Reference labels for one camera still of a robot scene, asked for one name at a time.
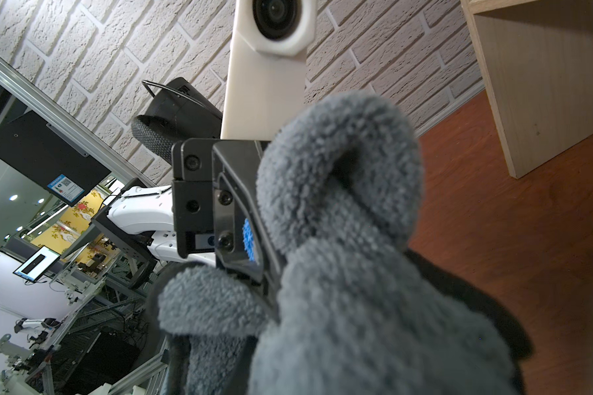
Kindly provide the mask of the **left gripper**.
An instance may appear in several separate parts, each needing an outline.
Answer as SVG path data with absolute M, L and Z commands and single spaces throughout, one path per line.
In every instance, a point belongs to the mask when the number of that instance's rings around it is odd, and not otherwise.
M 214 251 L 216 233 L 217 266 L 246 284 L 260 304 L 276 306 L 283 257 L 269 239 L 256 193 L 268 142 L 217 143 L 222 112 L 183 77 L 166 85 L 143 80 L 142 85 L 152 101 L 133 118 L 131 133 L 172 163 L 179 256 Z

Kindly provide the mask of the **grey and blue cloth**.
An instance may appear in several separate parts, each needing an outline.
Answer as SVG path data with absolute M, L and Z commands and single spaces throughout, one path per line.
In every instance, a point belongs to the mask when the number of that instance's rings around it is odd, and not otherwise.
M 422 189 L 413 129 L 378 95 L 333 95 L 285 126 L 255 186 L 285 260 L 278 315 L 217 268 L 167 268 L 150 301 L 166 393 L 525 393 L 518 320 L 408 247 Z

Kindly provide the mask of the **light wooden bookshelf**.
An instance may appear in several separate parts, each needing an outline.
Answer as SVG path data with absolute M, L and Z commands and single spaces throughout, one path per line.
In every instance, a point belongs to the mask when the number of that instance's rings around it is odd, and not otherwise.
M 593 1 L 461 6 L 510 176 L 593 135 Z

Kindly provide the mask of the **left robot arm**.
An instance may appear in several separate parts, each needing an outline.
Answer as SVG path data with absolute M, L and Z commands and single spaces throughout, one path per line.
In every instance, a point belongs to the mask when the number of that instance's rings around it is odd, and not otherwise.
M 184 78 L 143 86 L 153 100 L 133 134 L 171 164 L 173 179 L 153 188 L 131 180 L 93 224 L 143 263 L 135 286 L 158 261 L 204 258 L 275 308 L 285 261 L 269 240 L 255 187 L 275 132 L 247 125 L 223 139 L 222 113 Z

